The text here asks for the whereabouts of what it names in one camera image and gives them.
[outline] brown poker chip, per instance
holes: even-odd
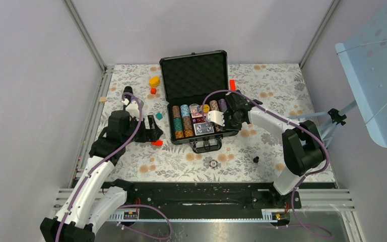
[[[173,106],[171,110],[173,111],[173,118],[181,117],[179,106]]]
[[[192,124],[190,122],[190,117],[183,117],[183,129],[192,129]]]
[[[184,135],[186,137],[192,137],[192,136],[194,136],[194,132],[192,131],[192,129],[185,129],[184,130]]]
[[[184,138],[183,131],[176,131],[175,133],[176,139]]]
[[[219,105],[217,104],[217,101],[210,101],[210,109],[214,111],[219,111]]]

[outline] poker chip case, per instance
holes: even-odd
[[[201,105],[204,98],[211,92],[228,89],[227,53],[224,50],[165,57],[159,61],[159,64],[165,99],[168,102],[167,109],[173,144],[190,143],[195,153],[204,153],[219,150],[222,147],[223,137],[238,134],[238,131],[224,131],[221,127],[214,127],[214,132],[211,134],[197,134],[191,114],[189,114],[191,130],[185,130],[184,133],[191,135],[194,131],[193,136],[186,137],[180,131],[181,118],[183,118],[183,128],[188,128],[185,126],[186,114],[183,116],[179,113],[182,105]],[[217,93],[211,96],[206,104],[210,105],[210,101],[224,98],[225,93]]]

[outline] teal cube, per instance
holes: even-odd
[[[159,113],[155,114],[155,117],[156,117],[158,120],[161,120],[161,119],[162,119],[162,114],[159,112]]]

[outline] case handle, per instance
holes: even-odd
[[[216,145],[210,145],[209,140],[204,140],[204,146],[203,147],[197,147],[197,142],[192,142],[190,144],[190,147],[196,154],[204,153],[204,152],[210,152],[210,151],[216,151],[220,150],[222,148],[222,141],[220,139],[215,139],[217,141]]]

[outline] black carrying case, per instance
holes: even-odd
[[[195,135],[189,138],[176,139],[173,125],[172,106],[187,104],[201,105],[204,98],[213,91],[228,90],[228,61],[224,50],[204,53],[192,53],[175,57],[162,58],[161,66],[162,80],[165,89],[165,99],[170,120],[171,142],[175,145],[190,143],[195,153],[216,151],[222,147],[221,139],[234,136],[238,131],[216,131],[212,134]],[[217,93],[208,98],[206,104],[211,100],[218,101],[225,98],[225,93]]]

